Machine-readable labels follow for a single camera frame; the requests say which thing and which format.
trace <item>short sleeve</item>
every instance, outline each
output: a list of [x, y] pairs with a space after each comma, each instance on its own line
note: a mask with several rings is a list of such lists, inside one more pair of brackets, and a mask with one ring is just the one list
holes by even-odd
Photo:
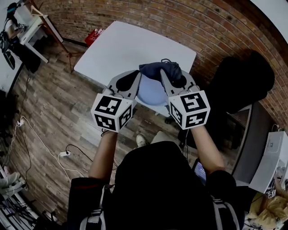
[[226, 171], [215, 171], [207, 177], [206, 188], [215, 199], [229, 202], [235, 196], [235, 179]]
[[95, 178], [75, 178], [71, 181], [67, 229], [79, 230], [81, 221], [99, 206], [105, 183]]
[[8, 32], [9, 27], [12, 26], [12, 20], [8, 20], [5, 25], [5, 31]]

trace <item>woman with headset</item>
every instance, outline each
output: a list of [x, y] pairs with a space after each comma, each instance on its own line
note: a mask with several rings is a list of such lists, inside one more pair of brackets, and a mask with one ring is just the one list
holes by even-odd
[[19, 57], [30, 72], [34, 73], [37, 71], [41, 61], [33, 52], [20, 44], [18, 34], [21, 33], [22, 30], [18, 28], [18, 22], [14, 17], [17, 7], [16, 3], [12, 3], [8, 6], [4, 30], [6, 31], [11, 44], [9, 49]]

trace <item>power strip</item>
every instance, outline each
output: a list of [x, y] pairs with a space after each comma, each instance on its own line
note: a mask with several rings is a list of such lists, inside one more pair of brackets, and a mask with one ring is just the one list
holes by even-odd
[[66, 152], [61, 152], [60, 156], [70, 156], [71, 152], [70, 151], [66, 151]]

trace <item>black pants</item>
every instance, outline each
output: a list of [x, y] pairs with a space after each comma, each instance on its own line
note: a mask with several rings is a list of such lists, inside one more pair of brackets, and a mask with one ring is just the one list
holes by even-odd
[[31, 72], [35, 73], [40, 65], [40, 58], [36, 56], [26, 46], [20, 44], [19, 41], [15, 41], [11, 47], [11, 51], [16, 54], [19, 59], [24, 63], [26, 68]]

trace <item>person's right arm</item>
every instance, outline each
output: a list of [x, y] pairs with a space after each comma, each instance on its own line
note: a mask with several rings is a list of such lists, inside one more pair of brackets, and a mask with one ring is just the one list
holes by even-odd
[[217, 170], [224, 170], [225, 164], [221, 153], [210, 137], [205, 126], [198, 126], [191, 129], [195, 140], [200, 162], [208, 174]]
[[9, 39], [12, 39], [12, 38], [14, 38], [14, 37], [16, 37], [18, 34], [20, 34], [21, 33], [21, 31], [20, 30], [17, 30], [17, 31], [15, 31], [14, 29], [13, 29], [13, 26], [10, 26], [9, 28], [8, 28], [8, 30], [7, 30], [7, 35], [8, 35], [8, 38]]

